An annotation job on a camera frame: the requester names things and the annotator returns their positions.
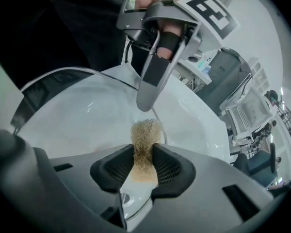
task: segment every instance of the gray panel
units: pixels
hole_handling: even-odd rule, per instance
[[[238,132],[238,133],[246,132],[247,129],[244,127],[243,121],[242,121],[242,119],[241,119],[241,117],[239,115],[239,112],[237,111],[237,107],[232,109],[232,113],[233,113],[233,115],[234,115],[234,117],[236,119],[237,125],[238,125],[238,127],[240,129],[240,132]]]
[[[0,192],[44,232],[125,232],[94,214],[60,181],[46,153],[0,132]]]
[[[272,173],[270,166],[251,176],[252,179],[265,187],[268,187],[276,177],[277,171]]]
[[[124,146],[126,145],[89,154],[51,159],[50,161],[53,166],[65,163],[70,163],[73,166],[57,172],[59,178],[83,204],[100,215],[108,207],[115,205],[115,197],[113,194],[100,189],[90,175],[90,168],[94,162],[122,149]]]
[[[172,146],[168,146],[168,149],[181,154],[194,164],[196,178],[179,197],[155,200],[152,210],[135,232],[218,233],[230,230],[242,223],[222,191],[223,187],[233,184],[259,209],[273,199],[257,182],[219,159]]]
[[[226,124],[226,121],[229,123],[229,125],[232,128],[233,135],[237,135],[238,134],[237,130],[236,130],[235,123],[234,123],[234,120],[233,120],[233,118],[231,116],[231,113],[229,111],[226,111],[226,116],[223,116],[220,119],[223,120],[223,122],[225,122],[225,124]]]

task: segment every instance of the black wire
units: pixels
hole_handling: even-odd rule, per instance
[[[128,52],[129,52],[129,48],[130,48],[131,44],[132,44],[132,41],[129,41],[129,43],[125,49],[125,63],[128,63]]]

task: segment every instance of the person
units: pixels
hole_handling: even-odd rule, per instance
[[[136,0],[146,8],[156,0]],[[0,63],[18,88],[61,67],[103,71],[121,64],[126,36],[116,28],[124,0],[0,0]],[[160,22],[162,32],[182,28]],[[158,48],[165,59],[172,52]]]
[[[286,194],[291,189],[291,181],[290,182],[282,182],[277,185],[271,185],[268,190],[274,196],[274,198]]]
[[[279,163],[282,161],[281,157],[276,157],[276,170],[279,168]]]
[[[273,120],[271,123],[268,122],[262,129],[255,130],[254,132],[252,132],[253,139],[256,139],[262,133],[270,132],[272,130],[272,128],[275,127],[276,125],[277,125],[276,120]]]
[[[288,112],[286,112],[286,113],[283,113],[283,114],[281,114],[281,115],[280,115],[280,118],[281,118],[281,119],[284,119],[284,118],[285,118],[285,116],[286,116],[286,115],[288,115],[288,114],[289,114]]]
[[[269,104],[272,110],[273,117],[274,117],[277,113],[277,108],[275,107],[275,105],[278,104],[278,94],[274,90],[270,90],[270,91],[267,91],[264,94],[264,96],[266,98],[265,101]]]

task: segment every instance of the black clothing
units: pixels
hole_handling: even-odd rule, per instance
[[[259,130],[258,132],[253,132],[252,133],[252,137],[253,139],[256,139],[258,136],[260,136],[262,134],[262,132],[267,132],[271,130],[271,124],[268,122],[264,128],[262,128],[261,130]]]
[[[0,0],[0,62],[21,88],[60,67],[121,64],[124,0]]]

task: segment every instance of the machine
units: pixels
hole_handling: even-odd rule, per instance
[[[162,18],[183,22],[183,37],[162,35],[161,41],[157,20]],[[217,0],[163,0],[147,10],[127,11],[124,4],[117,26],[149,50],[137,94],[138,108],[149,111],[179,59],[221,48],[238,23]],[[173,46],[170,62],[156,55],[158,46]],[[0,193],[44,232],[219,233],[249,221],[273,200],[261,185],[214,155],[154,144],[158,185],[128,220],[125,208],[133,202],[121,189],[133,168],[133,151],[127,143],[50,159],[39,146],[0,132]]]
[[[161,19],[184,25],[182,37],[160,34],[158,21]],[[204,52],[220,49],[239,24],[219,0],[161,0],[147,9],[131,9],[127,0],[120,11],[117,27],[134,45],[148,51],[137,96],[138,108],[148,111],[179,61],[194,63]],[[172,59],[160,58],[156,54],[158,47],[171,50]]]
[[[252,132],[273,117],[270,103],[253,87],[247,96],[226,108],[222,120],[231,126],[234,140],[239,145],[254,141]]]

